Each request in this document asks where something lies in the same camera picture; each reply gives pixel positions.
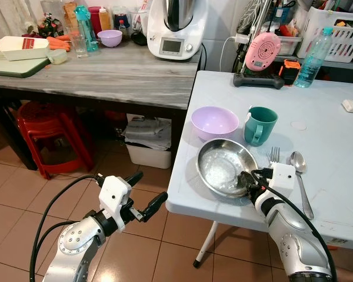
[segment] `teal mug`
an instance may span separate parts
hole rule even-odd
[[[277,119],[278,115],[271,109],[250,108],[244,125],[245,141],[255,147],[262,145],[267,141]]]

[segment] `table leg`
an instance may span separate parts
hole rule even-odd
[[[13,151],[21,159],[24,165],[31,170],[37,170],[37,166],[33,161],[31,152],[19,130],[13,124],[9,116],[5,113],[0,103],[0,133],[8,142]]]
[[[186,119],[187,110],[178,111],[171,120],[171,166],[174,165],[175,158],[182,137],[184,121]]]
[[[208,236],[205,239],[204,244],[202,245],[201,250],[198,253],[196,260],[194,261],[195,268],[200,267],[201,259],[204,256],[205,252],[207,251],[207,248],[209,247],[209,244],[211,243],[212,239],[214,238],[214,234],[217,231],[217,227],[218,227],[218,221],[213,221],[213,224],[212,224],[212,227],[208,233]]]

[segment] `lavender bowl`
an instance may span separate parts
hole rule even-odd
[[[122,41],[123,33],[115,29],[108,29],[97,33],[103,45],[107,47],[116,47]]]
[[[228,138],[239,125],[238,117],[230,110],[219,107],[202,107],[191,116],[197,135],[204,140]]]

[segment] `spoon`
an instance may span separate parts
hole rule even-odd
[[[308,201],[304,182],[302,181],[301,177],[301,175],[307,170],[305,159],[300,152],[295,151],[292,153],[292,155],[290,155],[290,163],[293,165],[293,167],[295,167],[295,174],[297,175],[299,187],[301,188],[302,207],[304,214],[308,219],[312,220],[314,219],[314,214],[312,212],[310,202]]]

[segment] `fork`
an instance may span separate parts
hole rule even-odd
[[[272,147],[271,154],[269,155],[269,163],[279,163],[280,162],[280,147]]]

